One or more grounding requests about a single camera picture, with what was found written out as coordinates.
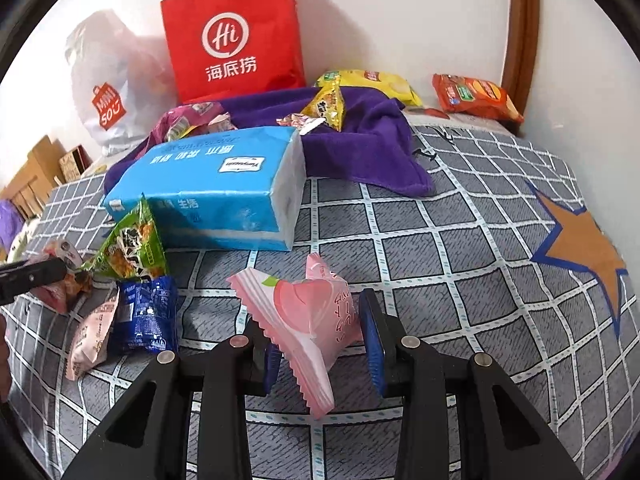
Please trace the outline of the pink panda snack bag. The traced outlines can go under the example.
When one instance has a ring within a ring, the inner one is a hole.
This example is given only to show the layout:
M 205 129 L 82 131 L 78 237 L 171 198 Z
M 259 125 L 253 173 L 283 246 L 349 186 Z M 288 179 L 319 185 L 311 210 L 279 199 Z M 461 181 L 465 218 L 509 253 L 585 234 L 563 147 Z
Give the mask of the pink panda snack bag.
M 90 292 L 92 278 L 88 271 L 81 269 L 84 264 L 81 256 L 66 238 L 52 240 L 40 254 L 31 256 L 27 263 L 36 264 L 52 259 L 64 262 L 64 273 L 55 272 L 57 280 L 33 287 L 29 292 L 55 312 L 66 314 L 83 292 Z

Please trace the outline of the green snack packet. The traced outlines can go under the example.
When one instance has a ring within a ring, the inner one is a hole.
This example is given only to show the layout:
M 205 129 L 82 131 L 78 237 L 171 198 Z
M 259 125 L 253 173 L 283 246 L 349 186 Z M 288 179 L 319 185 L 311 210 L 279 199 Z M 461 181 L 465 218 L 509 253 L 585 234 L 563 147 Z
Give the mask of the green snack packet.
M 117 281 L 151 281 L 168 274 L 160 234 L 149 202 L 141 196 L 107 235 L 81 271 Z

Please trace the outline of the pink peach snack packet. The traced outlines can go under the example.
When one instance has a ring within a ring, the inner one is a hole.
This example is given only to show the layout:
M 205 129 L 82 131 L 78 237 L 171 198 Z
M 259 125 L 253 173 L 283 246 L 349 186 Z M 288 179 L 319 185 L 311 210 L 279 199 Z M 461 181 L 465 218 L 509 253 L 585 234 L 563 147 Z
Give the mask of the pink peach snack packet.
M 334 409 L 329 370 L 362 339 L 359 311 L 344 278 L 315 252 L 303 281 L 288 282 L 254 268 L 228 278 L 248 314 L 290 364 L 313 418 Z

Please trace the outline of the magenta yellow snack bag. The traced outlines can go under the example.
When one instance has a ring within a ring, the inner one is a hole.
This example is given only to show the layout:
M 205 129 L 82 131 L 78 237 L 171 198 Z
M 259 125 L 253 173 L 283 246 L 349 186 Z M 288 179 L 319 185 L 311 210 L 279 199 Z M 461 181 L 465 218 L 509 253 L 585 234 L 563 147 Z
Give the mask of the magenta yellow snack bag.
M 149 140 L 159 144 L 235 129 L 231 114 L 220 103 L 205 101 L 168 110 L 151 131 Z

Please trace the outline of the pink white candy packet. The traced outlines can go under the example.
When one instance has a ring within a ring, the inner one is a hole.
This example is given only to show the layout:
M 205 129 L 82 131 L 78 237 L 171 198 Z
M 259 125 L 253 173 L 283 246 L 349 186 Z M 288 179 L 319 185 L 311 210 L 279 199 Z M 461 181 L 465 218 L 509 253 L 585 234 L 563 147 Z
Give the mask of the pink white candy packet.
M 302 113 L 288 114 L 276 120 L 276 123 L 281 127 L 295 128 L 301 136 L 306 136 L 307 133 L 322 126 L 325 122 L 323 117 L 312 117 Z

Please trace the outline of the small yellow snack packet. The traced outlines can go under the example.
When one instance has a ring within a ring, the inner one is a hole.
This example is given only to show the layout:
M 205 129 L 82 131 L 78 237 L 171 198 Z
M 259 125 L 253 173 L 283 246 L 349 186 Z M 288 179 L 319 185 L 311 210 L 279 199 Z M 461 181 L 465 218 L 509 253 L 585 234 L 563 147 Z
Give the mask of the small yellow snack packet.
M 330 128 L 341 131 L 346 105 L 340 85 L 333 81 L 322 86 L 314 98 L 303 108 L 302 114 L 312 118 L 323 118 Z

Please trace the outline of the pale pink snack packet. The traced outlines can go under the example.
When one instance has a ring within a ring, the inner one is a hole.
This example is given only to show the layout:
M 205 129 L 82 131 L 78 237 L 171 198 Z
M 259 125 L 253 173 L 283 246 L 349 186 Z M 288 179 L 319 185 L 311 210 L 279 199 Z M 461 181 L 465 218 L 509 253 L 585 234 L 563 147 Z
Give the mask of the pale pink snack packet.
M 108 338 L 118 305 L 119 287 L 115 286 L 107 300 L 96 307 L 77 327 L 70 344 L 65 370 L 65 377 L 71 382 L 77 382 L 88 370 L 106 360 Z

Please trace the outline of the cardboard boxes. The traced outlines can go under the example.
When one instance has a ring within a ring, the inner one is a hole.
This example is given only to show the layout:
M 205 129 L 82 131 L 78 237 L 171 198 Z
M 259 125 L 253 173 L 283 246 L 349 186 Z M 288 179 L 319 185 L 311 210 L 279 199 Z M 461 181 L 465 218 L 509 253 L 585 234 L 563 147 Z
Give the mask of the cardboard boxes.
M 81 145 L 66 152 L 58 140 L 44 136 L 1 191 L 1 198 L 12 203 L 23 220 L 36 218 L 55 188 L 78 180 L 90 165 L 91 159 Z

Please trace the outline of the blue snack packet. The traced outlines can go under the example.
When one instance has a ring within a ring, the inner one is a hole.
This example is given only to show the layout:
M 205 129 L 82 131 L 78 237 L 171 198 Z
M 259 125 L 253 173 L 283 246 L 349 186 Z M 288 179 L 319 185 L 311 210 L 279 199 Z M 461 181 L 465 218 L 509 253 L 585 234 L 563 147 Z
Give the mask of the blue snack packet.
M 176 352 L 178 290 L 174 278 L 122 282 L 107 349 L 123 354 L 138 350 Z

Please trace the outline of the white Miniso plastic bag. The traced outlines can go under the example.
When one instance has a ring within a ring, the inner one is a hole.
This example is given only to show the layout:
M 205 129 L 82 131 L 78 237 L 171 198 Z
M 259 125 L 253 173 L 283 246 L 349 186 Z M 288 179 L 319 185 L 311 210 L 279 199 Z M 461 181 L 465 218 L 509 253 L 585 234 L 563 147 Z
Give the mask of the white Miniso plastic bag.
M 135 148 L 177 105 L 170 65 L 112 11 L 78 24 L 65 57 L 78 117 L 103 156 Z

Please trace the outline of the blue tissue pack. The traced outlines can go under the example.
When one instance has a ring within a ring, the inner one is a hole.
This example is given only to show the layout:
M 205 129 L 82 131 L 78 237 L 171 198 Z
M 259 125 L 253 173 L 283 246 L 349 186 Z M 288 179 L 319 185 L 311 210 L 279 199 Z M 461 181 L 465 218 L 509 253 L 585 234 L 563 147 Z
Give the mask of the blue tissue pack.
M 167 248 L 288 252 L 306 179 L 296 129 L 236 129 L 154 146 L 103 206 L 119 221 L 146 200 Z

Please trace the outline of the red Haidilao paper bag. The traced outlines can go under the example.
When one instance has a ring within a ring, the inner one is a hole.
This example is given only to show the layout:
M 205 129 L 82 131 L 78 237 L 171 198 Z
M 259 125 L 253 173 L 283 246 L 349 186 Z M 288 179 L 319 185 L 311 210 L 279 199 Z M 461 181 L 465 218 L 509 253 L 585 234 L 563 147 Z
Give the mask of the red Haidilao paper bag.
M 296 0 L 163 0 L 160 10 L 181 102 L 306 84 Z

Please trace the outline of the orange chips bag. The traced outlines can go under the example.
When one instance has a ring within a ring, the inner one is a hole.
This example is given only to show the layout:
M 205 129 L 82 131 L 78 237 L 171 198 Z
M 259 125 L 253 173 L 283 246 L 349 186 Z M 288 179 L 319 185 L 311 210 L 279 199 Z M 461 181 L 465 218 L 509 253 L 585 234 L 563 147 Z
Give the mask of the orange chips bag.
M 434 74 L 432 86 L 446 113 L 522 124 L 524 117 L 506 90 L 492 81 L 449 74 Z

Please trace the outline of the yellow chips bag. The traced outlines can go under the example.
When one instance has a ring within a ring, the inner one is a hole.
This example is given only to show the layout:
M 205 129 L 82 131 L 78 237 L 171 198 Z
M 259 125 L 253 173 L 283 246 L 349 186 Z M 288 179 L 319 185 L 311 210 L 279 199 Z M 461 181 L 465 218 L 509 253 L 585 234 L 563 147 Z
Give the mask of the yellow chips bag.
M 408 81 L 395 74 L 377 72 L 376 70 L 328 70 L 314 82 L 314 86 L 324 87 L 326 84 L 372 88 L 383 92 L 391 99 L 398 99 L 405 106 L 420 107 L 423 105 L 420 96 Z

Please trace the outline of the brown wooden door frame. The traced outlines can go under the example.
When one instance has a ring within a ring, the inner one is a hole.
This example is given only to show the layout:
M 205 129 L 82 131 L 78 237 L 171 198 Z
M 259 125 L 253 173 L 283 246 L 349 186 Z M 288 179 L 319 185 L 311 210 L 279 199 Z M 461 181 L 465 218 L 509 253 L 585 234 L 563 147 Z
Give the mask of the brown wooden door frame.
M 524 113 L 532 86 L 540 20 L 540 0 L 509 0 L 509 25 L 502 86 Z

